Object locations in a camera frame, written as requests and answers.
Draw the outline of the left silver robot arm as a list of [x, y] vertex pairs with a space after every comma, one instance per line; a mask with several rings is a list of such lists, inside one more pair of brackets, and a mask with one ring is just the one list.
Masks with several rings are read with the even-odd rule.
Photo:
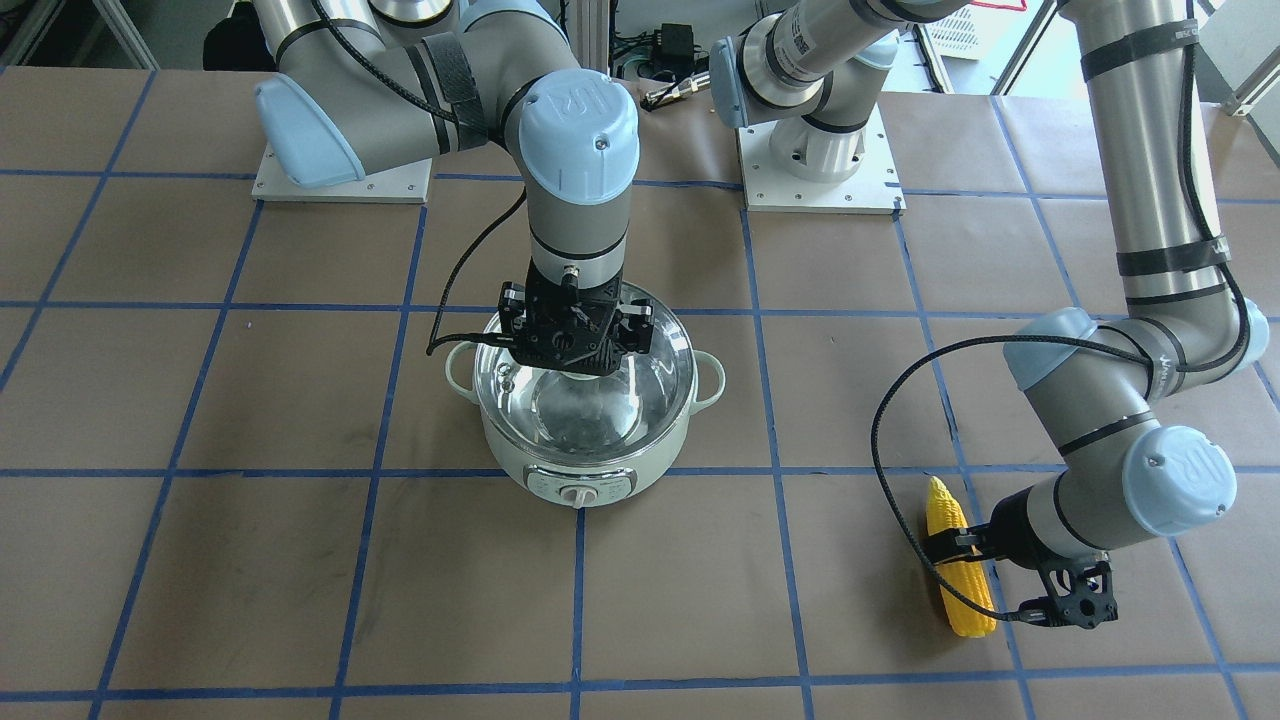
[[[897, 161], [881, 173], [908, 192], [900, 218], [753, 213], [773, 415], [781, 424], [790, 560], [801, 605], [850, 594], [924, 603], [940, 588], [904, 539], [874, 477], [868, 433], [891, 380], [925, 346], [1014, 333], [1083, 305], [1105, 331], [1124, 322], [1112, 215], [1085, 102], [963, 94], [882, 95]], [[1277, 596], [1277, 407], [1257, 366], [1164, 398], [1165, 427], [1198, 425], [1240, 470], [1216, 524], [1111, 555], [1128, 602], [1194, 584], [1210, 611], [1228, 597]], [[1057, 480], [1057, 446], [1009, 379], [1001, 348], [957, 351], [922, 368], [886, 413], [879, 451], [891, 489], [924, 536], [923, 470], [964, 465], [983, 507]]]

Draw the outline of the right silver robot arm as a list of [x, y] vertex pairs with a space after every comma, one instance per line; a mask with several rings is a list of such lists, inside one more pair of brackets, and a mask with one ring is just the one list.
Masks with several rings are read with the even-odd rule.
[[275, 63], [255, 91], [288, 179], [315, 190], [416, 161], [500, 146], [522, 179], [531, 236], [524, 282], [507, 282], [494, 331], [431, 333], [526, 366], [609, 375], [648, 354], [652, 300], [623, 297], [637, 108], [584, 68], [536, 1], [471, 1], [453, 29], [394, 47], [370, 1], [256, 1]]

